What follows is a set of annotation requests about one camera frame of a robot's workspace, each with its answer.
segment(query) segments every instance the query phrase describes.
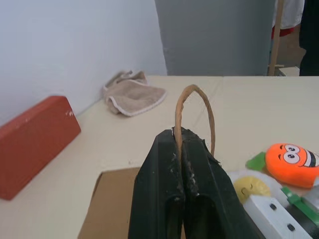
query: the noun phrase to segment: white table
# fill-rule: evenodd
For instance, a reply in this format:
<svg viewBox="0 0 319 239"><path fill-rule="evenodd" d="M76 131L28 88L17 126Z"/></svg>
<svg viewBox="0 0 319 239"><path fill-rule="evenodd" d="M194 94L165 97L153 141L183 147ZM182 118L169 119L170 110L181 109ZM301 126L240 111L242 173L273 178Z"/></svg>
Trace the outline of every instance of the white table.
<svg viewBox="0 0 319 239"><path fill-rule="evenodd" d="M76 238L101 171L141 166L157 134L174 124L183 88L197 84L215 114L215 157L225 170L276 142L319 151L319 78L149 77L167 89L162 104L127 118L100 101L78 117L82 133L12 201L0 200L0 238ZM209 141L206 108L196 94L184 104L182 126Z"/></svg>

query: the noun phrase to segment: wooden pole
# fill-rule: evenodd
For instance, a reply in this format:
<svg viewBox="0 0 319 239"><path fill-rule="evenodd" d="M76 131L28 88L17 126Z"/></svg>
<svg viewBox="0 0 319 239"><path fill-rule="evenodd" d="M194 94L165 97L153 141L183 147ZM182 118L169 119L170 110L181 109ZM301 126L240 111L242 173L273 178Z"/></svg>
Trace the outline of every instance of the wooden pole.
<svg viewBox="0 0 319 239"><path fill-rule="evenodd" d="M275 22L275 32L274 32L274 45L271 51L271 62L269 67L269 76L273 76L275 73L275 65L277 63L277 56L279 50L279 41L280 41L280 27L281 27L281 18L283 16L284 10L284 0L278 0L277 4L277 16Z"/></svg>

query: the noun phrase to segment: yellow smiley ball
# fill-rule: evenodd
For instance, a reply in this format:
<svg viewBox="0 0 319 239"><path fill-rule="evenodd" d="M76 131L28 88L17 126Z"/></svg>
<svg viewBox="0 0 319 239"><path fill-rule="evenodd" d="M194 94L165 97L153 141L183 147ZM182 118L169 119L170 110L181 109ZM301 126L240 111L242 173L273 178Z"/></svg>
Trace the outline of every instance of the yellow smiley ball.
<svg viewBox="0 0 319 239"><path fill-rule="evenodd" d="M250 195L271 196L270 188L259 178L253 176L240 178L233 185L242 204Z"/></svg>

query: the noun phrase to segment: beige towel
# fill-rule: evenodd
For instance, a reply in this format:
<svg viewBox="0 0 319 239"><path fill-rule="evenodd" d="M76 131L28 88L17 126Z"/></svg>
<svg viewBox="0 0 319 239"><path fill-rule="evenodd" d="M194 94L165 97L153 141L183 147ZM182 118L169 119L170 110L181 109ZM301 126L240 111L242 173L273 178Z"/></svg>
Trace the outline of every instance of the beige towel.
<svg viewBox="0 0 319 239"><path fill-rule="evenodd" d="M115 114L136 116L159 105L166 96L166 90L148 84L142 71L131 74L121 71L103 87L105 102Z"/></svg>

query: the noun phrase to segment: gray panel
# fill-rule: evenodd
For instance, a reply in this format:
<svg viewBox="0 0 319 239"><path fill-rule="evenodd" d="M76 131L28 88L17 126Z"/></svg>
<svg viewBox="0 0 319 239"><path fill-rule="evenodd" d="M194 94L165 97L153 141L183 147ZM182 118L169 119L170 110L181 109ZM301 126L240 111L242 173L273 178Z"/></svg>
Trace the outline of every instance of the gray panel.
<svg viewBox="0 0 319 239"><path fill-rule="evenodd" d="M274 0L155 0L169 75L265 75Z"/></svg>

